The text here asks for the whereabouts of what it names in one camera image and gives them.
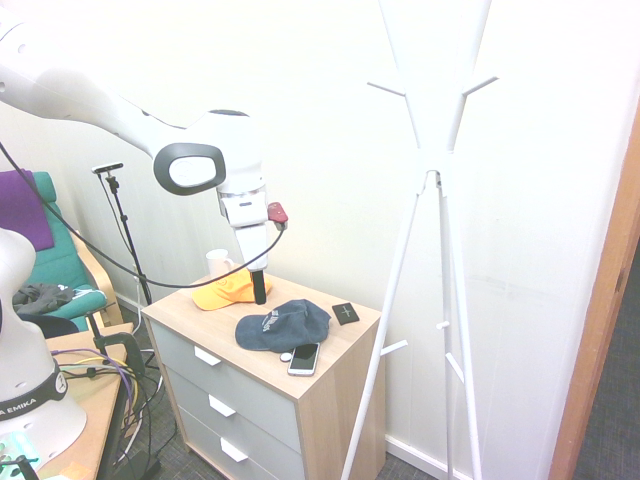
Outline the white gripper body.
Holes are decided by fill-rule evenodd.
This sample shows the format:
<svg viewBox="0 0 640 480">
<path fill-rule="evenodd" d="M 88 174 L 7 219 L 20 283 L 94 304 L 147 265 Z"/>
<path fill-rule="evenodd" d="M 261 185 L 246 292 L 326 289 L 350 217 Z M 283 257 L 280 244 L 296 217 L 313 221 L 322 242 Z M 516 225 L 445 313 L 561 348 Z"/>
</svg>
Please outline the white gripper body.
<svg viewBox="0 0 640 480">
<path fill-rule="evenodd" d="M 236 236 L 243 263 L 252 272 L 264 270 L 268 265 L 266 195 L 222 197 L 221 202 Z"/>
</svg>

